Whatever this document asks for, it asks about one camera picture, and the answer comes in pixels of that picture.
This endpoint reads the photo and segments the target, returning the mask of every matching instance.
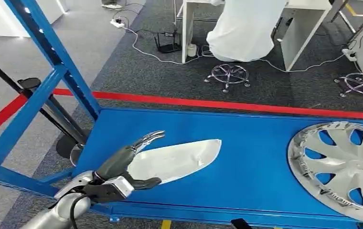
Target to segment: red line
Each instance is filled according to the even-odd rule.
[[[68,89],[55,89],[53,93],[56,95],[72,95],[72,93]],[[325,116],[325,117],[363,119],[363,112],[310,109],[310,108],[298,108],[298,107],[286,107],[286,106],[271,106],[271,105],[259,105],[259,104],[243,104],[243,103],[208,101],[208,100],[179,99],[179,98],[169,98],[169,97],[160,97],[160,96],[112,93],[112,92],[93,92],[93,95],[98,99],[124,100],[131,102],[199,106],[199,107],[225,108],[225,109],[246,110],[246,111],[256,111],[256,112],[268,112],[268,113],[284,113],[284,114],[296,114],[296,115],[314,115],[314,116]]]
[[[15,114],[27,101],[27,98],[20,94],[0,111],[0,126]]]

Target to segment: blue table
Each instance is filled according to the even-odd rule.
[[[97,169],[126,144],[154,130],[166,137],[149,148],[218,138],[218,158],[190,176],[136,191],[111,203],[113,217],[228,223],[290,228],[356,228],[357,220],[331,210],[295,179],[287,147],[301,129],[330,119],[134,109],[103,109],[74,176]]]

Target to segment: white cable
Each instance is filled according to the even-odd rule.
[[[138,34],[137,34],[136,32],[134,32],[132,29],[125,28],[125,27],[123,27],[123,29],[128,30],[128,31],[131,31],[133,34],[135,34],[135,40],[134,40],[134,42],[133,42],[133,44],[132,44],[132,47],[133,47],[135,50],[137,50],[138,52],[140,52],[140,53],[142,53],[142,54],[145,54],[145,55],[148,55],[148,56],[155,57],[158,61],[163,62],[163,63],[173,63],[173,64],[178,64],[178,65],[185,65],[185,64],[187,64],[187,63],[190,63],[190,62],[192,62],[192,61],[195,61],[195,60],[199,59],[200,57],[214,57],[214,56],[213,56],[213,54],[211,53],[211,51],[209,51],[209,50],[204,51],[204,49],[203,49],[203,48],[204,48],[204,46],[207,46],[207,47],[208,47],[208,45],[204,45],[204,46],[202,46],[202,53],[201,53],[201,55],[197,54],[197,57],[196,57],[196,58],[194,58],[194,59],[192,59],[192,60],[189,60],[189,61],[187,61],[186,63],[177,63],[177,62],[173,62],[173,61],[163,61],[163,60],[161,60],[159,57],[157,57],[157,56],[155,56],[155,55],[153,55],[153,54],[150,54],[150,53],[144,52],[144,51],[142,51],[142,50],[138,49],[137,47],[135,47],[135,45],[136,45],[136,43],[137,43],[137,41],[138,41]],[[267,62],[267,63],[268,63],[270,66],[272,66],[273,68],[275,68],[275,69],[277,69],[277,70],[279,70],[279,71],[281,71],[281,72],[284,72],[284,73],[300,73],[300,72],[306,72],[306,71],[308,71],[310,68],[320,67],[320,66],[322,66],[322,65],[324,65],[324,64],[326,64],[326,63],[329,63],[329,62],[335,62],[335,61],[337,61],[338,59],[342,58],[344,55],[345,55],[345,54],[341,55],[340,57],[338,57],[338,58],[336,58],[336,59],[334,59],[334,60],[324,61],[324,62],[322,62],[322,63],[320,63],[320,64],[318,64],[318,65],[310,66],[310,67],[306,68],[305,70],[296,70],[296,71],[285,71],[285,70],[279,69],[278,67],[274,66],[274,65],[273,65],[270,61],[268,61],[268,60],[256,59],[256,60],[252,60],[252,61],[258,61],[258,60],[259,60],[259,61]]]
[[[192,62],[192,61],[195,61],[195,60],[197,60],[197,59],[199,59],[201,56],[197,56],[196,58],[194,58],[194,59],[192,59],[192,60],[189,60],[189,61],[187,61],[186,63],[177,63],[177,62],[173,62],[173,61],[163,61],[163,60],[161,60],[159,57],[157,57],[157,56],[155,56],[155,55],[153,55],[153,54],[150,54],[150,53],[147,53],[147,52],[144,52],[144,51],[142,51],[142,50],[140,50],[140,49],[138,49],[137,47],[135,47],[135,44],[137,43],[137,41],[138,41],[138,34],[136,33],[136,32],[134,32],[133,30],[131,30],[131,29],[129,29],[129,28],[125,28],[125,27],[122,27],[123,29],[125,29],[125,30],[128,30],[128,31],[131,31],[133,34],[135,34],[136,36],[135,36],[135,40],[134,40],[134,43],[132,44],[132,47],[135,49],[135,50],[137,50],[138,52],[140,52],[140,53],[142,53],[142,54],[145,54],[145,55],[148,55],[148,56],[151,56],[151,57],[155,57],[158,61],[160,61],[160,62],[163,62],[163,63],[173,63],[173,64],[178,64],[178,65],[184,65],[184,64],[187,64],[187,63],[190,63],[190,62]]]
[[[214,57],[213,53],[210,51],[209,45],[201,46],[201,56],[203,57]]]
[[[356,69],[357,69],[360,73],[362,73],[362,71],[360,70],[360,68],[359,68],[359,66],[357,65],[356,61],[354,61],[353,63],[354,63],[354,66],[356,67]]]
[[[272,65],[272,64],[270,63],[270,61],[268,61],[268,60],[263,60],[263,59],[257,59],[257,60],[259,60],[259,61],[265,61],[265,62],[267,62],[270,66],[272,66],[273,68],[275,68],[275,69],[277,69],[277,70],[279,70],[279,71],[282,71],[282,72],[284,72],[284,73],[302,73],[302,72],[306,72],[306,71],[308,71],[310,68],[320,67],[320,66],[322,66],[322,65],[324,65],[324,64],[326,64],[326,63],[329,63],[329,62],[335,62],[335,61],[337,61],[338,59],[342,58],[344,55],[345,55],[345,54],[341,55],[340,57],[336,58],[335,60],[324,61],[324,62],[322,62],[322,63],[320,63],[320,64],[318,64],[318,65],[310,66],[310,67],[306,68],[305,70],[295,70],[295,71],[284,71],[284,70],[282,70],[282,69],[279,69],[278,67],[276,67],[276,66]]]

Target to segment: white robe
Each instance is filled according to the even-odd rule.
[[[211,0],[218,5],[220,0]],[[207,35],[210,51],[221,61],[249,62],[274,47],[271,33],[287,0],[226,0],[214,30]]]

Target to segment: office chair base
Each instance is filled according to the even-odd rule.
[[[222,90],[224,93],[229,92],[230,84],[244,83],[245,87],[250,87],[249,74],[246,69],[239,65],[217,65],[211,70],[211,75],[204,79],[204,82],[211,82],[211,78],[225,84],[225,88]]]
[[[339,94],[340,97],[346,97],[350,92],[363,94],[363,73],[351,73],[345,77],[334,79],[335,83],[340,83],[343,80],[346,89]]]

